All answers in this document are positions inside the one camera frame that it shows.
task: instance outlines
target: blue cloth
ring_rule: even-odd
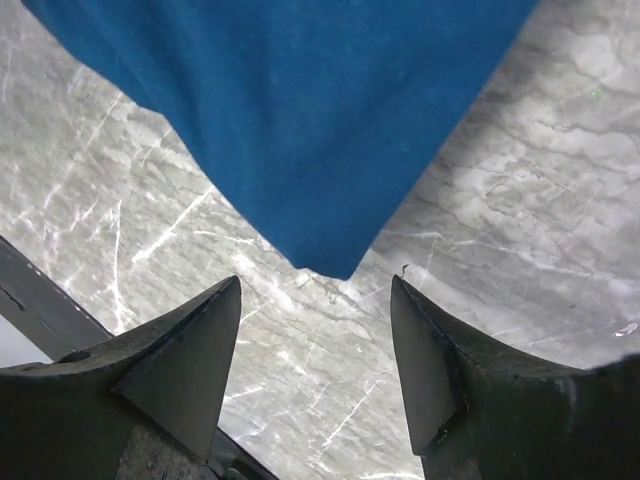
[[[348,278],[537,0],[24,0],[298,268]]]

